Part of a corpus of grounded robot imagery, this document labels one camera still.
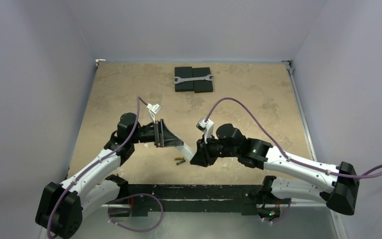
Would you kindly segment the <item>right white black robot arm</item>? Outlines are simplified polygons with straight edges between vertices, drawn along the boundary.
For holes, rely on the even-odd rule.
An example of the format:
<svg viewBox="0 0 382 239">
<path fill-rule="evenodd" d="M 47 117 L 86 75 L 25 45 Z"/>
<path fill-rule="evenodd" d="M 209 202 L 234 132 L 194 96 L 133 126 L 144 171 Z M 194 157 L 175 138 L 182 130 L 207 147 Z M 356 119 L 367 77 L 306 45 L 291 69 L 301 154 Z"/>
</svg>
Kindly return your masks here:
<svg viewBox="0 0 382 239">
<path fill-rule="evenodd" d="M 324 203 L 343 215 L 355 213 L 360 181 L 352 164 L 344 161 L 339 165 L 319 163 L 286 154 L 269 142 L 247 138 L 230 123 L 217 130 L 212 123 L 204 121 L 196 127 L 203 136 L 196 143 L 197 150 L 190 161 L 192 165 L 208 167 L 218 158 L 235 157 L 246 167 L 293 177 L 288 180 L 266 176 L 259 189 L 264 202 L 297 198 Z"/>
</svg>

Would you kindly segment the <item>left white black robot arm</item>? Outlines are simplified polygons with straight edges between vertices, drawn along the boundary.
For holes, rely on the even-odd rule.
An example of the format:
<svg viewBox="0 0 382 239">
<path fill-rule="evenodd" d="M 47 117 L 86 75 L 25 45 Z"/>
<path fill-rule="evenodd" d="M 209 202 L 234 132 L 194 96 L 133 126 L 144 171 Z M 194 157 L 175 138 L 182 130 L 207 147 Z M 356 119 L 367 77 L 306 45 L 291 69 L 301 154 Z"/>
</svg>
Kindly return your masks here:
<svg viewBox="0 0 382 239">
<path fill-rule="evenodd" d="M 45 186 L 35 222 L 46 229 L 47 238 L 71 238 L 83 219 L 106 203 L 126 201 L 131 205 L 135 197 L 148 196 L 130 194 L 128 182 L 111 174 L 130 158 L 136 144 L 152 142 L 159 148 L 176 148 L 185 159 L 194 156 L 195 152 L 166 127 L 163 119 L 141 126 L 138 116 L 123 114 L 117 130 L 95 159 L 61 183 L 50 182 Z"/>
</svg>

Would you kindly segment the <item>right black foam block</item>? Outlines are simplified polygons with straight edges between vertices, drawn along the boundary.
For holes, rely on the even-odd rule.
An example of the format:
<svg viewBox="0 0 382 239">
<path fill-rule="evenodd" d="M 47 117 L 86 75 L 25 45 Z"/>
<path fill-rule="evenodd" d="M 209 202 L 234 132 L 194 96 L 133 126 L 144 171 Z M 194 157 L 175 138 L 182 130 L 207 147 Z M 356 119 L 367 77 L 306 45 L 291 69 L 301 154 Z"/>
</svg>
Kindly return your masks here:
<svg viewBox="0 0 382 239">
<path fill-rule="evenodd" d="M 199 67 L 192 69 L 193 77 L 204 77 L 211 74 L 209 67 Z M 213 92 L 213 83 L 209 80 L 198 80 L 193 82 L 195 93 L 211 93 Z"/>
</svg>

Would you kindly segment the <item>silver open-end wrench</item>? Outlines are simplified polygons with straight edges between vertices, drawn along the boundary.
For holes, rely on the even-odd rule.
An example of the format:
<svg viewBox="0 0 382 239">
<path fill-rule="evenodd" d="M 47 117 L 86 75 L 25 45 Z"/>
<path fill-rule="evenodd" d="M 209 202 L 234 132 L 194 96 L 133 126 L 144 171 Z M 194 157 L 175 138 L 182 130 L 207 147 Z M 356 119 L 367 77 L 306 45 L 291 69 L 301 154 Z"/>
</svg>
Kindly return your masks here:
<svg viewBox="0 0 382 239">
<path fill-rule="evenodd" d="M 174 77 L 174 84 L 180 84 L 184 82 L 192 82 L 192 81 L 212 81 L 214 76 L 212 74 L 208 74 L 203 77 L 191 77 L 191 78 L 181 78 L 181 77 Z"/>
</svg>

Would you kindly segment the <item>white remote control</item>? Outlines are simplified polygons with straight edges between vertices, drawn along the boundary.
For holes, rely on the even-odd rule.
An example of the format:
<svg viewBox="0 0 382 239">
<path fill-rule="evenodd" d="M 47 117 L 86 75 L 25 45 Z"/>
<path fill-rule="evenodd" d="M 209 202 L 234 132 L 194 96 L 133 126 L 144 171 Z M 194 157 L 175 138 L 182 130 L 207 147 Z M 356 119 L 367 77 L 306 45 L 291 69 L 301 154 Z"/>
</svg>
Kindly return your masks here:
<svg viewBox="0 0 382 239">
<path fill-rule="evenodd" d="M 177 147 L 178 151 L 182 154 L 182 156 L 188 160 L 191 161 L 192 158 L 195 156 L 195 150 L 193 150 L 190 146 L 188 146 L 186 143 L 184 143 L 181 146 Z"/>
</svg>

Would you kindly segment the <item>right aluminium frame rail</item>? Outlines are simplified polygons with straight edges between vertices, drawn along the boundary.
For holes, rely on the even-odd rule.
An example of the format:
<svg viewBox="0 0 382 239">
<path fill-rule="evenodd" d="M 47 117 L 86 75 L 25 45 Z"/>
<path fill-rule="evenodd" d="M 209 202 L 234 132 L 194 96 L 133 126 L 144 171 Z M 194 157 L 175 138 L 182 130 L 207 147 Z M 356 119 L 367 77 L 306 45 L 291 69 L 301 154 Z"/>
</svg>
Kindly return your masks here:
<svg viewBox="0 0 382 239">
<path fill-rule="evenodd" d="M 293 93 L 294 93 L 294 96 L 295 96 L 295 100 L 296 100 L 296 103 L 297 103 L 297 107 L 298 107 L 298 111 L 299 111 L 299 114 L 300 114 L 301 122 L 302 122 L 302 125 L 303 125 L 305 139 L 306 139 L 306 143 L 307 143 L 307 147 L 308 147 L 308 150 L 309 150 L 310 157 L 311 157 L 311 159 L 313 159 L 314 161 L 317 162 L 317 156 L 316 156 L 316 153 L 315 153 L 315 149 L 313 147 L 313 142 L 312 142 L 310 131 L 309 131 L 309 128 L 308 128 L 308 125 L 307 125 L 305 113 L 304 113 L 304 110 L 303 110 L 303 107 L 302 107 L 302 104 L 301 104 L 301 101 L 300 101 L 299 93 L 298 93 L 298 90 L 297 90 L 297 87 L 296 87 L 296 83 L 295 83 L 295 80 L 294 80 L 294 76 L 293 76 L 295 68 L 292 66 L 292 60 L 282 61 L 282 63 L 285 65 L 286 70 L 287 70 L 288 75 L 289 75 L 289 80 L 290 80 L 290 83 L 291 83 L 291 86 L 292 86 L 292 90 L 293 90 Z M 342 224 L 341 217 L 336 212 L 331 211 L 330 213 L 331 213 L 331 216 L 332 216 L 332 222 L 333 222 L 334 229 L 336 231 L 337 238 L 339 238 L 339 239 L 347 239 L 348 236 L 347 236 L 345 228 L 344 228 L 344 226 Z"/>
</svg>

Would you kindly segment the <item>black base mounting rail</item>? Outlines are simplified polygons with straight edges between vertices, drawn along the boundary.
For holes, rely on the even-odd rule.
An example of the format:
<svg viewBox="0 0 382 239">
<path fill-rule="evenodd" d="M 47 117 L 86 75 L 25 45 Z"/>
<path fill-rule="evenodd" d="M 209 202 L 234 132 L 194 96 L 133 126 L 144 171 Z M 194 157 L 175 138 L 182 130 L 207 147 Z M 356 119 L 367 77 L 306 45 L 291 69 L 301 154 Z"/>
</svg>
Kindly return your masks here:
<svg viewBox="0 0 382 239">
<path fill-rule="evenodd" d="M 130 184 L 122 186 L 116 204 L 132 207 L 133 217 L 149 212 L 268 214 L 268 208 L 285 209 L 289 199 L 263 195 L 262 185 L 167 185 Z"/>
</svg>

